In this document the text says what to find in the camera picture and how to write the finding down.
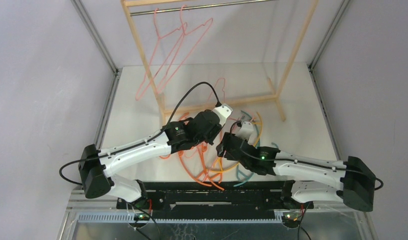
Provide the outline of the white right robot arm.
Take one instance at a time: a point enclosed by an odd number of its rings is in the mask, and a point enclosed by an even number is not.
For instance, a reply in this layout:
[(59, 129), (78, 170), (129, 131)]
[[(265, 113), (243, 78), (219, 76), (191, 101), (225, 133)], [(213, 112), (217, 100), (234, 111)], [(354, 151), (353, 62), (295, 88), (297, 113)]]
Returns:
[(219, 157), (238, 161), (255, 174), (289, 177), (281, 194), (281, 203), (287, 208), (331, 201), (361, 212), (373, 210), (378, 178), (358, 157), (349, 156), (346, 161), (303, 157), (275, 147), (254, 147), (230, 132), (216, 149)]

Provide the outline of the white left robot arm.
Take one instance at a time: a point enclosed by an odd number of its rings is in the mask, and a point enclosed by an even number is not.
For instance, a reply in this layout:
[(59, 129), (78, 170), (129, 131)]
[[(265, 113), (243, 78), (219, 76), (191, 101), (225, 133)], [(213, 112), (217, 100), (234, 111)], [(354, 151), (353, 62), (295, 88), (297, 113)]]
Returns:
[(232, 110), (225, 105), (199, 112), (195, 117), (173, 121), (147, 138), (122, 146), (84, 148), (78, 169), (85, 197), (96, 199), (109, 195), (124, 199), (135, 208), (148, 202), (144, 184), (129, 180), (119, 172), (140, 162), (189, 150), (202, 142), (212, 145)]

